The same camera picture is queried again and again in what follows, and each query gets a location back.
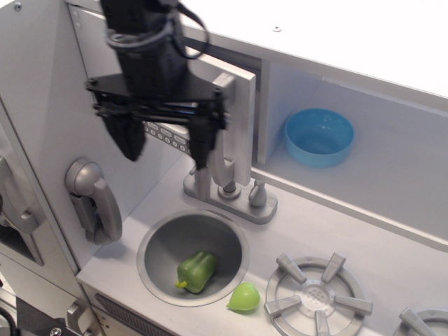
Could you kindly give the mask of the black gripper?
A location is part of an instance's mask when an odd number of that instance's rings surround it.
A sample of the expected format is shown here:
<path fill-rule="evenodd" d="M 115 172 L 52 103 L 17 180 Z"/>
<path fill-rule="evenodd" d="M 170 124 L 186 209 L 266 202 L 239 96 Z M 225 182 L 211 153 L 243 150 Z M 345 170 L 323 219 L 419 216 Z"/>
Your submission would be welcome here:
<path fill-rule="evenodd" d="M 207 166 L 218 130 L 227 126 L 225 95 L 189 69 L 190 56 L 174 46 L 114 46 L 120 73 L 89 78 L 96 114 L 122 154 L 139 159 L 146 142 L 144 121 L 186 126 L 197 170 Z"/>

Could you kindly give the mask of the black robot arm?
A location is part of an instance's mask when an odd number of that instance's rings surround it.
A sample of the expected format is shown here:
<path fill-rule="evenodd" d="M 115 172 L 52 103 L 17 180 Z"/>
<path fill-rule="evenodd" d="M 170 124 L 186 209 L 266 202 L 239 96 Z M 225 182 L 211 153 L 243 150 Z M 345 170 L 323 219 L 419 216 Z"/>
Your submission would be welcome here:
<path fill-rule="evenodd" d="M 103 120 L 122 154 L 136 161 L 145 144 L 145 121 L 184 126 L 190 155 L 198 169 L 207 166 L 216 137 L 227 126 L 225 95 L 199 78 L 189 63 L 180 16 L 204 27 L 180 1 L 102 1 L 106 44 L 120 64 L 118 74 L 90 78 L 85 86 L 95 96 Z"/>

